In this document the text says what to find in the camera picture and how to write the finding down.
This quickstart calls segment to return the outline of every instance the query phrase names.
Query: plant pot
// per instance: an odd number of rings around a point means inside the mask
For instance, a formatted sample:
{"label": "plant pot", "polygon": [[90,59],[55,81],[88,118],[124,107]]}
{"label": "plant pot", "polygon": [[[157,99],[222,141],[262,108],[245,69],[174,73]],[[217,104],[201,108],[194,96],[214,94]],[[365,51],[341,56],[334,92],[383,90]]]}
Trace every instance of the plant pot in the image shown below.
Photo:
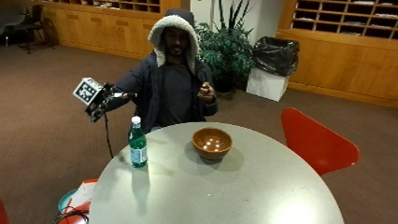
{"label": "plant pot", "polygon": [[234,89],[236,80],[233,78],[214,79],[214,89],[218,92],[229,92]]}

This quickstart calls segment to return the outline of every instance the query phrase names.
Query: man's hand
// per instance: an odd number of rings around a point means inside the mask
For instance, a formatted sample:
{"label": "man's hand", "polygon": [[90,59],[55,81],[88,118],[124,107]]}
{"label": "man's hand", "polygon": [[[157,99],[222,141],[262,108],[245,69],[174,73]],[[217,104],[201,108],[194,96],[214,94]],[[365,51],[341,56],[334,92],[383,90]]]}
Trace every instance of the man's hand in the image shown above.
{"label": "man's hand", "polygon": [[124,100],[128,99],[128,94],[126,94],[126,93],[124,93],[124,95],[122,95],[122,99],[124,99]]}
{"label": "man's hand", "polygon": [[204,82],[201,84],[201,88],[200,88],[200,92],[198,92],[198,98],[201,100],[204,100],[204,102],[206,104],[212,104],[213,103],[213,98],[214,98],[213,96],[214,96],[214,89],[209,85],[209,82]]}

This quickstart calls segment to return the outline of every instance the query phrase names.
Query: green bottle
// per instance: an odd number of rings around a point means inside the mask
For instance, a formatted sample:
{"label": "green bottle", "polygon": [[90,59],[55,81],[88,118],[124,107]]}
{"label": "green bottle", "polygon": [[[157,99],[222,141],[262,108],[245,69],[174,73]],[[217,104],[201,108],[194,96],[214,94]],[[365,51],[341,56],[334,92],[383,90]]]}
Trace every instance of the green bottle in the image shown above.
{"label": "green bottle", "polygon": [[128,145],[130,150],[130,160],[136,168],[146,165],[146,138],[141,128],[141,118],[132,118],[132,128],[128,135]]}

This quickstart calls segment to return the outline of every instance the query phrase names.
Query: bottle label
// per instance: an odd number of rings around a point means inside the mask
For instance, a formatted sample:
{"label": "bottle label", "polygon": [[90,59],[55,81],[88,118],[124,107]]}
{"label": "bottle label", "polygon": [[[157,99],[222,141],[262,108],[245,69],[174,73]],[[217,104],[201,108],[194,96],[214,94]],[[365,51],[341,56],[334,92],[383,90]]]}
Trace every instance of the bottle label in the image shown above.
{"label": "bottle label", "polygon": [[133,149],[133,148],[130,148],[130,157],[132,157],[133,163],[145,162],[148,160],[148,157],[146,157],[146,147],[144,147],[141,149]]}

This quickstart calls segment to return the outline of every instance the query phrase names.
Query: white table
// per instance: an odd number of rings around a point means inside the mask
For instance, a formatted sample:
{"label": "white table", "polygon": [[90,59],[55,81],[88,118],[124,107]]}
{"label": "white table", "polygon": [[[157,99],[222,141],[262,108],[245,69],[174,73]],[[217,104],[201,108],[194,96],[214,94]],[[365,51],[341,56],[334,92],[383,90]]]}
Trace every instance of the white table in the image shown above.
{"label": "white table", "polygon": [[[216,127],[233,137],[222,161],[200,158],[192,134]],[[274,139],[236,125],[201,122],[146,135],[148,165],[129,148],[106,165],[89,208],[90,224],[339,224],[331,192],[313,168]]]}

